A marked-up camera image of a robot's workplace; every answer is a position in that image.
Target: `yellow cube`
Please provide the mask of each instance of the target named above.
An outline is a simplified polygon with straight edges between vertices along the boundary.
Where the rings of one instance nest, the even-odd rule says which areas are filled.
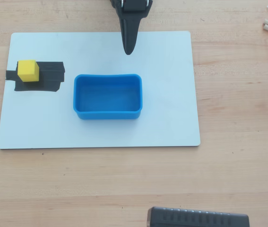
[[[39,81],[39,67],[35,60],[18,61],[17,74],[23,82]]]

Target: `wooden table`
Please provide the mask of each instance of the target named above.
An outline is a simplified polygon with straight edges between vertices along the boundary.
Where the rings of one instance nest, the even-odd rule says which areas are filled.
[[[0,227],[145,227],[152,206],[268,226],[268,0],[154,0],[141,31],[191,32],[198,148],[0,150]],[[108,0],[0,0],[13,32],[119,31]]]

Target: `blue plastic bin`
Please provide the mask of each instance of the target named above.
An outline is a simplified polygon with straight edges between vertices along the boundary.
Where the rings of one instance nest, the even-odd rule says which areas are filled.
[[[137,119],[142,109],[142,81],[136,74],[79,75],[74,110],[80,119]]]

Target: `black plastic object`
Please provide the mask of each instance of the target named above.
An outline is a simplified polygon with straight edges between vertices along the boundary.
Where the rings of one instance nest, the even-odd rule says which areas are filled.
[[[64,82],[63,62],[37,62],[39,66],[38,82],[23,82],[16,71],[6,71],[6,80],[15,81],[15,91],[58,91]]]
[[[147,227],[250,227],[245,214],[153,207]]]
[[[120,19],[124,51],[130,55],[136,45],[138,29],[142,18],[148,16],[153,0],[111,0]]]

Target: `whiteboard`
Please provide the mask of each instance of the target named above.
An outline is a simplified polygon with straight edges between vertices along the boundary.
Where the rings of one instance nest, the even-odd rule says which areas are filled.
[[[173,147],[200,144],[190,33],[139,32],[127,56],[120,33],[14,33],[7,70],[18,60],[62,61],[57,92],[14,91],[5,82],[0,149]],[[73,110],[79,74],[138,74],[143,109],[136,120],[81,120]]]

